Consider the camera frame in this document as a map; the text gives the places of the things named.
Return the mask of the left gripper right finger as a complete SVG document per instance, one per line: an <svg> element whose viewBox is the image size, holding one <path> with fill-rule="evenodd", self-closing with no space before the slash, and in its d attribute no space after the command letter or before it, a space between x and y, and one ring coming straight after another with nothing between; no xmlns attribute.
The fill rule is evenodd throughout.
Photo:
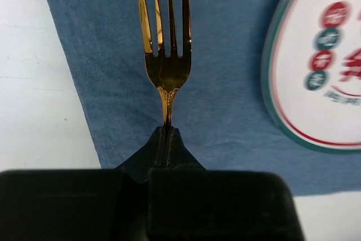
<svg viewBox="0 0 361 241"><path fill-rule="evenodd" d="M167 130L148 179L150 240L304 240L292 194L270 172L186 164L180 132Z"/></svg>

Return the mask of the round plate with red characters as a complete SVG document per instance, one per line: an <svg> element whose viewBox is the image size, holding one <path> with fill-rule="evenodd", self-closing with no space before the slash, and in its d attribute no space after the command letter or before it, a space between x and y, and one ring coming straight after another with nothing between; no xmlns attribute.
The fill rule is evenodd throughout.
<svg viewBox="0 0 361 241"><path fill-rule="evenodd" d="M360 152L360 0L280 0L261 64L276 126L319 152Z"/></svg>

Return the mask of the blue cloth napkin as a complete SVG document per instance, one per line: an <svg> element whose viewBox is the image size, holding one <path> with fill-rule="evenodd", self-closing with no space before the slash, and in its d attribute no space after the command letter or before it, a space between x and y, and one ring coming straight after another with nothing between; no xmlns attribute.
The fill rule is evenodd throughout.
<svg viewBox="0 0 361 241"><path fill-rule="evenodd" d="M162 125L144 65L137 0L47 0L103 168L114 168ZM281 175L295 195L360 189L360 155L308 150L266 112L263 44L279 0L190 0L192 69L173 125L208 169Z"/></svg>

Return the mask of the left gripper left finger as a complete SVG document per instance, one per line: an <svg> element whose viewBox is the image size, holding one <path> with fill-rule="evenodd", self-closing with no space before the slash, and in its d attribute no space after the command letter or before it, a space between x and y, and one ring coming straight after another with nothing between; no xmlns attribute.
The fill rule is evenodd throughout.
<svg viewBox="0 0 361 241"><path fill-rule="evenodd" d="M165 130L114 169L1 173L2 240L146 240L149 170Z"/></svg>

